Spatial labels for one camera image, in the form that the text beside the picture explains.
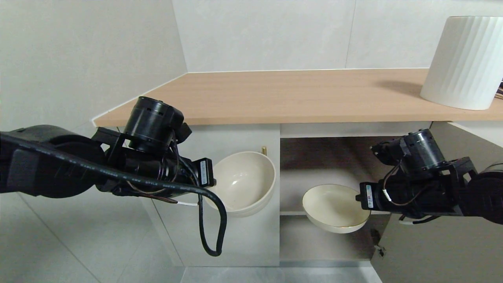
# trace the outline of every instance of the open cabinet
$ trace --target open cabinet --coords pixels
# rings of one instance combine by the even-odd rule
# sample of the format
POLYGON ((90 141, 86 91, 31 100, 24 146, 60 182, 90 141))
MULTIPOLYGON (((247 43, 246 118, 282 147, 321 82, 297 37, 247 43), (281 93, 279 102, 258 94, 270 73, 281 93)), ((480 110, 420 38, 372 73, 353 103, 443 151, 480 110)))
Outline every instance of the open cabinet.
POLYGON ((382 178, 392 167, 381 164, 369 146, 393 136, 284 137, 281 139, 280 261, 282 266, 370 265, 375 240, 389 213, 373 211, 363 228, 335 234, 309 221, 303 194, 318 185, 339 184, 360 191, 360 182, 382 178))
MULTIPOLYGON (((434 122, 431 131, 446 159, 469 156, 478 172, 503 160, 503 148, 456 123, 434 122)), ((503 225, 483 218, 440 217, 400 225, 393 215, 372 266, 384 283, 501 282, 503 225)))

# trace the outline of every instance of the barcode label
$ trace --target barcode label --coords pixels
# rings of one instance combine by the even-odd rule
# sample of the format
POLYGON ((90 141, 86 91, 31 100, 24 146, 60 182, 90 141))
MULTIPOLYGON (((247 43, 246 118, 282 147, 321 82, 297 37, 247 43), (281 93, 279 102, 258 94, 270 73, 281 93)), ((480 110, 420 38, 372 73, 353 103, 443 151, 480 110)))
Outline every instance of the barcode label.
POLYGON ((368 208, 374 208, 374 199, 372 198, 372 187, 370 185, 367 185, 366 189, 367 189, 367 206, 368 208))
POLYGON ((206 161, 201 162, 201 185, 208 184, 208 175, 206 173, 206 161))

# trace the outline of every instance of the white bowl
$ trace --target white bowl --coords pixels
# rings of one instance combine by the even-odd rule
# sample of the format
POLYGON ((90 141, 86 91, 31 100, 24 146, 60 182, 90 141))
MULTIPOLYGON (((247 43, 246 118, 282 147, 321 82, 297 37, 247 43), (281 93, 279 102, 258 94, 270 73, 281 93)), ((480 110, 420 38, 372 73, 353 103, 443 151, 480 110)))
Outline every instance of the white bowl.
POLYGON ((355 200, 357 191, 341 185, 320 185, 302 198, 307 217, 316 226, 333 233, 351 233, 361 228, 370 216, 355 200))
MULTIPOLYGON (((213 167, 217 184, 213 191, 223 202, 229 217, 246 217, 263 209, 273 196, 276 168, 265 155, 240 152, 213 167)), ((215 204, 205 198, 216 209, 215 204)))

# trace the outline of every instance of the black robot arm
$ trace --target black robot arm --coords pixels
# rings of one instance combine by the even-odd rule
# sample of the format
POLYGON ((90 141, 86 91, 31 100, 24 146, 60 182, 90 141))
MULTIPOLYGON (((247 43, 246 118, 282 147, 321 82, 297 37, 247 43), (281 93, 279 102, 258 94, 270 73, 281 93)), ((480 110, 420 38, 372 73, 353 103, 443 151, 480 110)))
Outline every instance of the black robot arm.
POLYGON ((429 129, 371 147, 394 166, 377 183, 360 183, 363 209, 389 211, 421 224, 439 216, 476 216, 503 224, 503 163, 477 173, 469 157, 446 161, 429 129))
POLYGON ((140 196, 169 203, 173 197, 199 196, 199 226, 205 251, 222 252, 227 214, 222 201, 206 187, 215 184, 210 159, 180 156, 178 144, 191 133, 174 107, 140 97, 124 133, 98 128, 87 138, 60 127, 39 125, 0 132, 0 193, 22 192, 63 198, 78 195, 93 185, 118 196, 140 196), (129 148, 123 146, 129 141, 129 148), (106 151, 101 145, 108 145, 106 151), (202 197, 220 212, 216 250, 211 250, 203 228, 202 197))

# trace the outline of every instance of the white planter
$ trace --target white planter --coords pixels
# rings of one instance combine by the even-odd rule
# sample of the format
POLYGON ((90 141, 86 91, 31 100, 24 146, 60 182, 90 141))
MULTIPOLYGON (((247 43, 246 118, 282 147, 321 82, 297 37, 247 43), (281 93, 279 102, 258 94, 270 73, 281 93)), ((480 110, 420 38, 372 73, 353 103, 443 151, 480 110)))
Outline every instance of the white planter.
POLYGON ((484 110, 503 78, 503 17, 449 17, 421 97, 484 110))

